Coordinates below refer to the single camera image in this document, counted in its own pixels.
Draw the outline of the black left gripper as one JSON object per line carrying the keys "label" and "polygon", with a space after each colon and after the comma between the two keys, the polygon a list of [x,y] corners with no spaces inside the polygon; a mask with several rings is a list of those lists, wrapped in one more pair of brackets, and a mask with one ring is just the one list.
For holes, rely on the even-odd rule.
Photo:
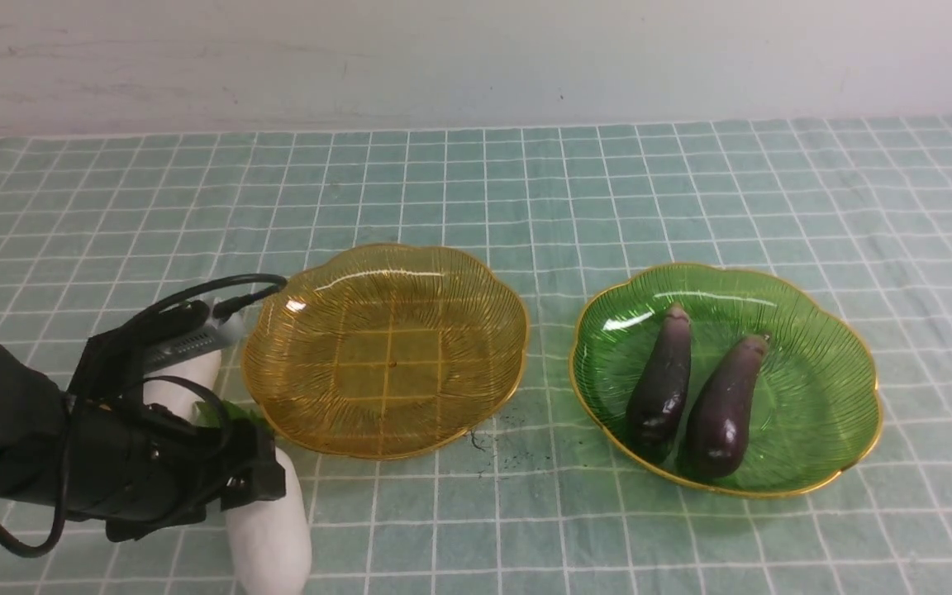
{"label": "black left gripper", "polygon": [[207,506],[231,511],[286,496],[286,470],[276,444],[238,407],[199,399],[211,423],[197,425],[162,404],[130,415],[88,407],[75,415],[55,407],[55,467],[67,467],[55,512],[65,520],[101,520],[109,540],[201,522]]}

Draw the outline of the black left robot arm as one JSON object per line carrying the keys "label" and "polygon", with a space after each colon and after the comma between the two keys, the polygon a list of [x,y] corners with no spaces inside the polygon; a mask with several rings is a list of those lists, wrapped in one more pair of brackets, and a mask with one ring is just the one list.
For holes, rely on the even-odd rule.
{"label": "black left robot arm", "polygon": [[[286,496],[274,438],[231,417],[210,389],[146,372],[139,348],[91,338],[67,389],[0,344],[0,498],[50,506],[50,539],[67,521],[101,521],[114,543]],[[0,524],[0,545],[34,558]]]}

